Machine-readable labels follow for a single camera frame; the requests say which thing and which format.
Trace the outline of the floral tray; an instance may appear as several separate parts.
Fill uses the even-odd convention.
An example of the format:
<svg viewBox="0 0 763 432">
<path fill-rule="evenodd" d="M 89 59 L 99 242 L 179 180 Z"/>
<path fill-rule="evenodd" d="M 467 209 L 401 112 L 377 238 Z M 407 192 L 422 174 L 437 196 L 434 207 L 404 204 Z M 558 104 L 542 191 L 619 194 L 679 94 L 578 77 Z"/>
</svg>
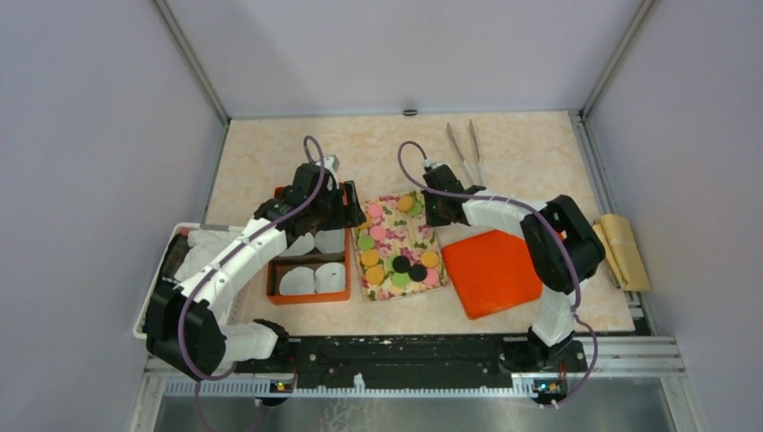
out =
<svg viewBox="0 0 763 432">
<path fill-rule="evenodd" d="M 403 195 L 411 195 L 415 201 L 422 204 L 423 211 L 418 216 L 410 217 L 406 213 L 397 210 L 397 202 Z M 383 215 L 380 218 L 372 219 L 368 215 L 367 206 L 370 203 L 382 205 Z M 435 230 L 426 223 L 425 201 L 422 192 L 410 191 L 381 195 L 361 203 L 360 206 L 365 213 L 366 222 L 359 227 L 353 228 L 352 235 L 362 293 L 367 301 L 384 302 L 401 300 L 442 288 L 449 282 Z M 365 281 L 364 272 L 367 267 L 361 264 L 360 255 L 363 251 L 356 245 L 358 237 L 362 234 L 369 235 L 369 228 L 375 225 L 382 225 L 387 230 L 387 238 L 382 241 L 375 241 L 374 248 L 381 259 L 378 265 L 383 266 L 386 273 L 385 280 L 381 285 L 369 285 Z M 412 265 L 419 264 L 419 257 L 426 250 L 435 251 L 441 257 L 442 264 L 436 269 L 437 273 L 439 273 L 439 285 L 437 287 L 426 287 L 422 282 L 411 281 L 406 289 L 395 287 L 390 279 L 391 275 L 395 273 L 392 269 L 393 258 L 405 256 L 410 259 Z"/>
</svg>

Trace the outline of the orange cookie box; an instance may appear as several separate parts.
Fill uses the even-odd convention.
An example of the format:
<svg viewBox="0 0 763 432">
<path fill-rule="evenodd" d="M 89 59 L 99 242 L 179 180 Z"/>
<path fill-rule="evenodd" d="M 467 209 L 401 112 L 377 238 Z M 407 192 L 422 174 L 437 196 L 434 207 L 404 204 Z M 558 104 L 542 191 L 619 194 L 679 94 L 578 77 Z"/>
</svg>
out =
<svg viewBox="0 0 763 432">
<path fill-rule="evenodd" d="M 267 299 L 278 306 L 349 300 L 349 240 L 349 229 L 298 237 L 268 264 Z"/>
</svg>

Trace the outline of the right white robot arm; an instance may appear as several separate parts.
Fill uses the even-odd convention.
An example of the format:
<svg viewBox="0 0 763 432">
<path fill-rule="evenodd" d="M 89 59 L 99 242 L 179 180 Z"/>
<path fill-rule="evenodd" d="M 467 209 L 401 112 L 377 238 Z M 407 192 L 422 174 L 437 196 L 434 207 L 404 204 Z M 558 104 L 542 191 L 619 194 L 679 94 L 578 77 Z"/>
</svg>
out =
<svg viewBox="0 0 763 432">
<path fill-rule="evenodd" d="M 497 196 L 484 187 L 464 188 L 445 163 L 426 166 L 426 220 L 434 226 L 462 224 L 519 234 L 542 283 L 540 305 L 527 334 L 527 357 L 551 371 L 564 357 L 581 303 L 581 285 L 606 257 L 606 250 L 576 202 L 561 194 L 533 206 Z"/>
</svg>

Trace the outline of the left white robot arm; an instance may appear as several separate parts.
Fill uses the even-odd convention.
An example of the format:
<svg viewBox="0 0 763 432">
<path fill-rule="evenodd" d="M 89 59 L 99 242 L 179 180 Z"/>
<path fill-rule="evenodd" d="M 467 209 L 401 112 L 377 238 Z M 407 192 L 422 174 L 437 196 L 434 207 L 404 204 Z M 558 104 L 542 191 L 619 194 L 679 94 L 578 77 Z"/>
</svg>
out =
<svg viewBox="0 0 763 432">
<path fill-rule="evenodd" d="M 147 351 L 195 381 L 226 363 L 255 360 L 267 372 L 288 361 L 283 328 L 270 321 L 223 325 L 238 293 L 298 239 L 359 226 L 365 217 L 353 181 L 340 182 L 338 157 L 301 164 L 292 183 L 262 203 L 233 240 L 197 273 L 160 282 L 148 297 Z"/>
</svg>

